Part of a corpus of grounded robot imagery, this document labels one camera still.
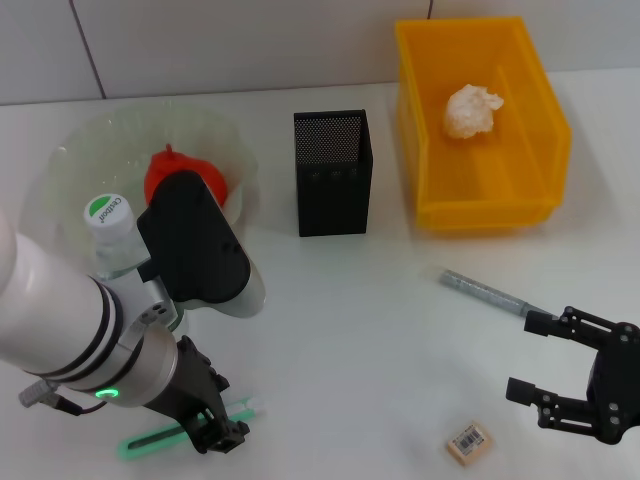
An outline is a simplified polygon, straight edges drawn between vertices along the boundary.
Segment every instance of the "yellow plastic bin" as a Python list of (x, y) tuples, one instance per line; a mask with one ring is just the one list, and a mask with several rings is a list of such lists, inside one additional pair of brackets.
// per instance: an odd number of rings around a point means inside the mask
[[(520, 18), (407, 20), (397, 122), (417, 224), (432, 230), (535, 225), (562, 203), (571, 130)], [(494, 129), (443, 132), (449, 97), (466, 84), (504, 99)]]

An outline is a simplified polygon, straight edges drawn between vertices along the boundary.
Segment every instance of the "white table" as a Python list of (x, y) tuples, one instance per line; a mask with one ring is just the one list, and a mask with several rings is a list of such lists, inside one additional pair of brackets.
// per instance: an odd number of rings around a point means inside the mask
[[(523, 331), (523, 322), (430, 278), (445, 266), (553, 311), (574, 305), (631, 321), (640, 267), (640, 70), (551, 75), (574, 131), (565, 205), (545, 225), (500, 238), (436, 239), (412, 227), (393, 128), (394, 85), (187, 97), (240, 127), (260, 195), (240, 235), (266, 283), (254, 319), (200, 310), (197, 346), (268, 412), (230, 454), (184, 443), (124, 464), (118, 442), (168, 419), (107, 406), (72, 418), (23, 409), (33, 379), (0, 366), (0, 465), (7, 479), (635, 479), (640, 429), (616, 447), (541, 430), (505, 400), (509, 376), (584, 398), (593, 351)], [(127, 100), (0, 108), (0, 205), (16, 222), (51, 150)], [(374, 152), (364, 236), (300, 239), (293, 113), (364, 108)], [(82, 399), (90, 405), (90, 398)], [(470, 419), (497, 447), (464, 470), (445, 452)]]

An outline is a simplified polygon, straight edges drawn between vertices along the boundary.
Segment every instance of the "black mesh pen holder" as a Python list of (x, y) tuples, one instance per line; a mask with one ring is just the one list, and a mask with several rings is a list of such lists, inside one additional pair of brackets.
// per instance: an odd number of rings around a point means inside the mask
[(364, 110), (296, 113), (301, 237), (366, 233), (373, 154)]

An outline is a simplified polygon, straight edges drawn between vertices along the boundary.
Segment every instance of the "green label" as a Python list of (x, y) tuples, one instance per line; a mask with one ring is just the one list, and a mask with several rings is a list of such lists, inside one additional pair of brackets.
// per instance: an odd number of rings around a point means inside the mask
[(104, 207), (111, 200), (110, 195), (106, 195), (104, 197), (97, 198), (93, 201), (91, 205), (89, 205), (89, 216), (93, 217), (95, 213)]

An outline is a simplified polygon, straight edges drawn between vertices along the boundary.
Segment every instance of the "green led ring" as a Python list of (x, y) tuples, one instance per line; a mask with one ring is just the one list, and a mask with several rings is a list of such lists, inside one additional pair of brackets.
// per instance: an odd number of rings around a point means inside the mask
[(96, 392), (97, 398), (115, 398), (120, 395), (120, 392), (115, 388), (105, 388), (104, 390), (100, 390)]

